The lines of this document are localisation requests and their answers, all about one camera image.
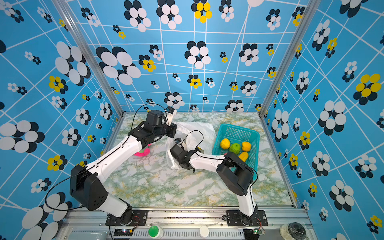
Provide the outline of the white translucent plastic bag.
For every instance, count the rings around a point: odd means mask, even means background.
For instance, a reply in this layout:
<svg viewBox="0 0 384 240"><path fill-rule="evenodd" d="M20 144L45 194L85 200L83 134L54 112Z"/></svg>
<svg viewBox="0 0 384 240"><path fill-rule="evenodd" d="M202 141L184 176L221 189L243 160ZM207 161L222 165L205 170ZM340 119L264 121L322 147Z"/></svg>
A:
<svg viewBox="0 0 384 240"><path fill-rule="evenodd" d="M171 155L171 148L175 145L176 138L183 140L182 146L188 151L194 150L199 145L204 154L212 155L217 137L212 124L202 122L175 122L175 124L178 126L175 136L166 141L167 164L172 170L179 169L179 164Z"/></svg>

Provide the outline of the yellow lemon fruit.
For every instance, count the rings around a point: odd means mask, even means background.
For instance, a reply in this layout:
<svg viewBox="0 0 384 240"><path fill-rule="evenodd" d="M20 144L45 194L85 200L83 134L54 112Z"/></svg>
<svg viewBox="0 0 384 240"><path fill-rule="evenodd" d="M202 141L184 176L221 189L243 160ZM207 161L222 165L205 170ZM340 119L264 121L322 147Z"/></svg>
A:
<svg viewBox="0 0 384 240"><path fill-rule="evenodd" d="M223 150L228 150L231 146L231 142L229 139L222 139L221 142L220 142L220 147L223 149Z"/></svg>

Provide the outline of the green fruit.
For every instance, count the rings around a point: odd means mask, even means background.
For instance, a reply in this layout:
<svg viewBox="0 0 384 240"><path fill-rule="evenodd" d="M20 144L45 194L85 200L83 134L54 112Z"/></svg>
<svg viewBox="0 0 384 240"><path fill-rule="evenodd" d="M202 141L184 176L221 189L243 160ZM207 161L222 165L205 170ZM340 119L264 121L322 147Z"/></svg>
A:
<svg viewBox="0 0 384 240"><path fill-rule="evenodd" d="M242 146L238 143L234 143L230 146L229 151L231 153L234 153L236 155L239 155L240 151L242 150Z"/></svg>

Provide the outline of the yellow mango fruit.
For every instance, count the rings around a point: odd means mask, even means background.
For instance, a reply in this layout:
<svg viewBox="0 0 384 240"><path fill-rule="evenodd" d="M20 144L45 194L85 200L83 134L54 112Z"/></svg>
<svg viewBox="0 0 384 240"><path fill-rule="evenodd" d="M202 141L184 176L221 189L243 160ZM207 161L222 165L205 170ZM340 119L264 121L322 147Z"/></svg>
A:
<svg viewBox="0 0 384 240"><path fill-rule="evenodd" d="M245 163L249 158L249 153L242 152L241 154L238 155L238 157Z"/></svg>

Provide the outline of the yellow orange round fruit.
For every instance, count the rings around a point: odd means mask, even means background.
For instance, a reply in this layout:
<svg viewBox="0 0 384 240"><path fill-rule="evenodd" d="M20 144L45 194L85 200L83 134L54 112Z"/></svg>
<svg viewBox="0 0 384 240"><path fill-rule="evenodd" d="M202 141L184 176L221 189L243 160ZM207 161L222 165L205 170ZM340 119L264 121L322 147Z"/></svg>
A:
<svg viewBox="0 0 384 240"><path fill-rule="evenodd" d="M252 145L249 142L242 142L242 151L249 152L252 149Z"/></svg>

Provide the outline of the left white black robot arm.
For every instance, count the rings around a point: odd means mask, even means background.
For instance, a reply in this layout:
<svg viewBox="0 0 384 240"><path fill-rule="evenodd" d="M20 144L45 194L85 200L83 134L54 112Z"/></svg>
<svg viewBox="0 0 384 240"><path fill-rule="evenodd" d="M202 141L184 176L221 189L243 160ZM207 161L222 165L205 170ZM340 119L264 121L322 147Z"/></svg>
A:
<svg viewBox="0 0 384 240"><path fill-rule="evenodd" d="M173 138L177 125L172 120L176 113L172 107L167 107L164 112L149 112L146 120L132 129L117 146L84 167L74 167L70 195L89 211L103 211L128 225L133 218L132 206L110 194L103 183L120 165L148 145L164 136Z"/></svg>

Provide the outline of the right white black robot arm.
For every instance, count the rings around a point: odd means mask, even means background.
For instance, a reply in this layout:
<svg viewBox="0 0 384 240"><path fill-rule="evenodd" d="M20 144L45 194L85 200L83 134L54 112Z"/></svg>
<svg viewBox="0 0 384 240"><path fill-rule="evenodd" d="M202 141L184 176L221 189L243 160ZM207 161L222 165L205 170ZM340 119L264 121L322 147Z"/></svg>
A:
<svg viewBox="0 0 384 240"><path fill-rule="evenodd" d="M251 219L257 212L252 194L256 171L243 162L236 154L213 156L203 154L199 149L185 150L180 144L170 149L171 156L180 167L187 170L206 170L217 173L227 188L237 195L240 216Z"/></svg>

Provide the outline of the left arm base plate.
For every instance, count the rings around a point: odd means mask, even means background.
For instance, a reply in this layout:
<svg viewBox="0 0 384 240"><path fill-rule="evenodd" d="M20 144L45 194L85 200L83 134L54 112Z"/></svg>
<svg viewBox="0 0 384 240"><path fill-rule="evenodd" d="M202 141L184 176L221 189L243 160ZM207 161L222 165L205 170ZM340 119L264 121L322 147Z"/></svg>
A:
<svg viewBox="0 0 384 240"><path fill-rule="evenodd" d="M106 226L145 226L149 211L147 210L128 210L121 217L107 215Z"/></svg>

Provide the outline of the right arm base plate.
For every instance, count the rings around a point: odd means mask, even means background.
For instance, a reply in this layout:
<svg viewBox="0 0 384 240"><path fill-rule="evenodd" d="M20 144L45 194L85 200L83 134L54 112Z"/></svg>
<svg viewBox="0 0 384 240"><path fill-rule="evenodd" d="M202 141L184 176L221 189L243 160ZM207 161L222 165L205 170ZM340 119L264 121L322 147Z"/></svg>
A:
<svg viewBox="0 0 384 240"><path fill-rule="evenodd" d="M262 210L257 210L250 217L239 210L227 210L225 216L222 219L227 221L229 227L265 227L269 225L266 213Z"/></svg>

